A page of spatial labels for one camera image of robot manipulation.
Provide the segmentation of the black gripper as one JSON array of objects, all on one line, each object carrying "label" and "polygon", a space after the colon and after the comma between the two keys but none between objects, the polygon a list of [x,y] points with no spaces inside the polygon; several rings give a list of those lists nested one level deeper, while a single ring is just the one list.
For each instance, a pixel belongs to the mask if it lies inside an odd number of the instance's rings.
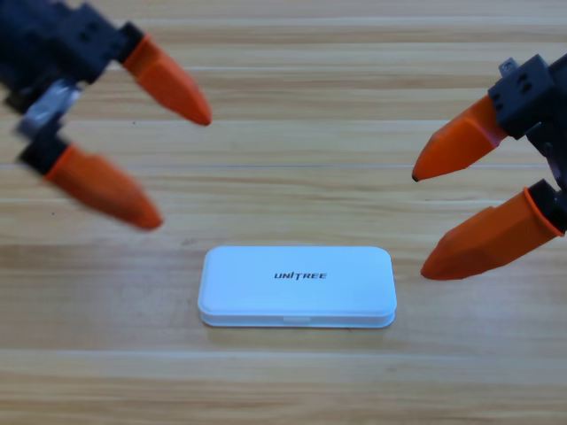
[{"label": "black gripper", "polygon": [[55,134],[85,82],[84,6],[1,3],[1,86],[21,134]]},{"label": "black gripper", "polygon": [[[566,189],[566,57],[508,58],[501,78],[472,106],[437,130],[420,153],[419,182],[463,170],[507,137],[526,137]],[[566,233],[566,192],[541,180],[497,207],[449,230],[425,260],[423,277],[461,280],[523,257]]]}]

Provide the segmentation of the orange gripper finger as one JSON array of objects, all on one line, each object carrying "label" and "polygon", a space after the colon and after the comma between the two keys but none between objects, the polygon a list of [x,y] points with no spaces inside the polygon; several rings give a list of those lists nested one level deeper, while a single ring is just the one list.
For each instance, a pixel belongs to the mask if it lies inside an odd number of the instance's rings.
[{"label": "orange gripper finger", "polygon": [[116,61],[163,107],[200,126],[211,124],[211,108],[197,83],[136,24],[116,27],[87,3],[54,3],[52,10],[54,56],[74,80],[92,84]]},{"label": "orange gripper finger", "polygon": [[41,136],[19,160],[46,182],[89,209],[142,230],[163,223],[158,207],[128,174],[101,155],[58,135]]}]

